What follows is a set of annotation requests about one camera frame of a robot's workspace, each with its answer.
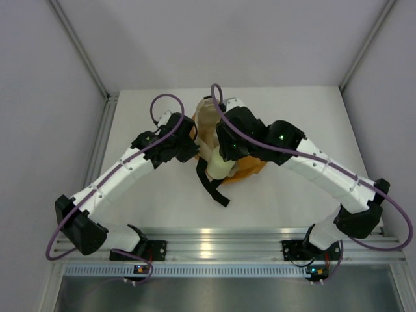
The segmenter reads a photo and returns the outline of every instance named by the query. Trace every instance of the robotic arm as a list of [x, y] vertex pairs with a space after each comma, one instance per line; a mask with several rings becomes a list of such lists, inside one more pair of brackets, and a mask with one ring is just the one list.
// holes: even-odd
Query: robotic arm
[[65, 223], [61, 231], [83, 255], [90, 255], [99, 248], [117, 248], [138, 255], [143, 252], [145, 244], [141, 244], [140, 241], [146, 241], [146, 236], [135, 226], [129, 224], [103, 227], [100, 222], [107, 209], [136, 180], [174, 157], [185, 163], [198, 153], [199, 146], [189, 137], [195, 123], [185, 116], [173, 135], [137, 155], [140, 150], [168, 134], [178, 124], [180, 116], [179, 113], [164, 114], [157, 123], [160, 129], [158, 135], [151, 131], [141, 133], [119, 161], [91, 185], [73, 195], [71, 199], [62, 195], [55, 202], [58, 224], [76, 205], [79, 206], [78, 211]]
[[353, 176], [356, 174], [331, 160], [294, 125], [278, 120], [272, 125], [265, 126], [260, 119], [255, 118], [241, 100], [232, 99], [227, 103], [232, 103], [233, 106], [227, 105], [226, 118], [238, 130], [256, 141], [300, 153], [312, 154], [327, 160], [327, 163], [323, 164], [313, 159], [261, 148], [236, 134], [223, 120], [216, 127], [220, 143], [219, 153], [224, 162], [236, 161], [248, 155], [262, 161], [273, 162], [314, 182], [341, 203], [340, 208], [333, 214], [309, 228], [302, 244], [303, 248], [314, 254], [319, 254], [347, 236], [364, 239], [371, 233], [380, 221], [382, 215], [380, 205], [384, 199], [357, 181], [363, 180], [386, 194], [390, 187], [387, 181], [383, 179], [372, 181], [362, 177], [353, 180], [340, 173], [331, 164], [336, 164]]

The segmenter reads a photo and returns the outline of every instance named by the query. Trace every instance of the bag strap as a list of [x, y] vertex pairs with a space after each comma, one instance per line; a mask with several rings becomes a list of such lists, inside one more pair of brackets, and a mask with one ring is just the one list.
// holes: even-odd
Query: bag strap
[[213, 179], [211, 182], [208, 180], [207, 174], [205, 173], [208, 166], [208, 162], [200, 157], [198, 165], [196, 166], [196, 174], [198, 175], [203, 187], [213, 197], [214, 201], [220, 205], [227, 207], [230, 200], [225, 196], [221, 195], [216, 189], [221, 185], [224, 179], [216, 180]]

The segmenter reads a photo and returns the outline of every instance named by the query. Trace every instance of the orange fabric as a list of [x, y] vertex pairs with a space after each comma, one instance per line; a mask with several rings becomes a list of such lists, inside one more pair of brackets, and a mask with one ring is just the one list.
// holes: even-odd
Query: orange fabric
[[[191, 138], [194, 138], [195, 130], [192, 129], [189, 135]], [[266, 166], [267, 162], [261, 161], [260, 159], [252, 156], [247, 156], [238, 160], [237, 164], [239, 167], [237, 172], [235, 172], [233, 177], [226, 177], [222, 184], [235, 183], [245, 179], [246, 177], [250, 177], [252, 174], [258, 174], [264, 168], [264, 166]]]

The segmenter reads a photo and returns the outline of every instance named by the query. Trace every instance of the gray wall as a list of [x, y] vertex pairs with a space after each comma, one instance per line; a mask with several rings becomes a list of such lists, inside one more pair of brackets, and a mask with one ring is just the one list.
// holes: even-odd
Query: gray wall
[[81, 187], [103, 105], [44, 0], [0, 1], [0, 311], [34, 311], [53, 202]]
[[[392, 183], [391, 194], [416, 223], [416, 1], [400, 0], [344, 93], [369, 175]], [[385, 205], [387, 229], [406, 238], [402, 217]], [[406, 249], [416, 277], [416, 243]]]
[[104, 84], [338, 85], [385, 0], [61, 0]]

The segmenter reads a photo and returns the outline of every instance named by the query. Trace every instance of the table surface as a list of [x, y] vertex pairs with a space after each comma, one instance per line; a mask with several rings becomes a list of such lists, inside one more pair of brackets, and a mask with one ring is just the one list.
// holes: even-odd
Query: table surface
[[[122, 91], [102, 172], [138, 134], [155, 130], [149, 105], [155, 96], [167, 92], [179, 96], [186, 115], [192, 116], [209, 89]], [[337, 87], [224, 88], [224, 98], [228, 97], [242, 99], [265, 124], [291, 122], [333, 159], [367, 176]], [[155, 116], [165, 110], [179, 111], [179, 106], [173, 99], [161, 99]], [[195, 159], [185, 164], [174, 159], [161, 165], [120, 196], [104, 221], [146, 228], [299, 228], [322, 220], [339, 205], [303, 177], [269, 163], [257, 175], [220, 186], [218, 190], [231, 200], [224, 208], [202, 187], [196, 163]]]

